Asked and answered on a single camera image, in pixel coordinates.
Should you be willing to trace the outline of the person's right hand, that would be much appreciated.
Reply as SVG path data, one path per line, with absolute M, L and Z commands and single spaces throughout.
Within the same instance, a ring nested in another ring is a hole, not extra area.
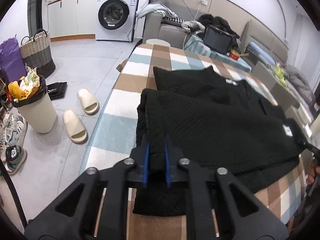
M 308 185 L 313 184 L 315 181 L 316 175 L 320 175 L 320 169 L 319 169 L 317 160 L 313 159 L 313 161 L 310 164 L 310 170 L 309 170 L 308 176 L 306 178 L 306 183 Z

